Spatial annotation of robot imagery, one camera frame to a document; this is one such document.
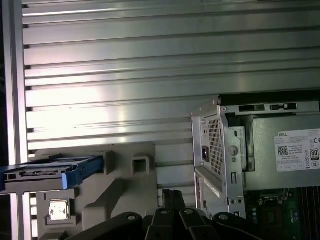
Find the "80 plus logo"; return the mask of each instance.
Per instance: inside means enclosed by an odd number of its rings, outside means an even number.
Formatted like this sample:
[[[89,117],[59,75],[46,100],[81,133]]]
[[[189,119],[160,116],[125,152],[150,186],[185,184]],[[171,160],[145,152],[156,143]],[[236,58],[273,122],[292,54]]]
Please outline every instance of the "80 plus logo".
[[[319,150],[317,148],[310,150],[310,156],[312,161],[319,160]]]

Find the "power supply label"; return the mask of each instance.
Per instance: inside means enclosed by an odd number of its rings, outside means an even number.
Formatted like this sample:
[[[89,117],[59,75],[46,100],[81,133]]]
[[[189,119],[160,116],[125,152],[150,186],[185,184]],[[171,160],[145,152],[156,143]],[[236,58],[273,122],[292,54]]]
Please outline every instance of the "power supply label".
[[[320,169],[320,129],[279,132],[274,146],[278,172]]]

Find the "blue drive tray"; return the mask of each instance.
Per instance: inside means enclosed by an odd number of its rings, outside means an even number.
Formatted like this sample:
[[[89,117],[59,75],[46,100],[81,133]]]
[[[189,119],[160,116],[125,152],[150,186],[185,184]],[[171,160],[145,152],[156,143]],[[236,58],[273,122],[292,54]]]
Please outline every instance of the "blue drive tray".
[[[66,190],[103,170],[103,156],[60,157],[0,167],[0,194]]]

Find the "qr code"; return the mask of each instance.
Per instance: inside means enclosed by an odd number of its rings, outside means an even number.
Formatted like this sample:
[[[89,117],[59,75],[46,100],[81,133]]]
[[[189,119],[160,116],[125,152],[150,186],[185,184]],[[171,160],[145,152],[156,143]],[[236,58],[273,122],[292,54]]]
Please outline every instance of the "qr code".
[[[279,156],[288,156],[288,146],[278,146]]]

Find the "computer case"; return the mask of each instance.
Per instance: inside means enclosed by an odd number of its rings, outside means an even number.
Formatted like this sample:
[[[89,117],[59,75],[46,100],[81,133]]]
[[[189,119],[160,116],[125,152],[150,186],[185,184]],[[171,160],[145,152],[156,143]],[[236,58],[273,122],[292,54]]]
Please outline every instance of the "computer case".
[[[319,99],[318,90],[226,94],[196,109],[197,207],[320,239]]]

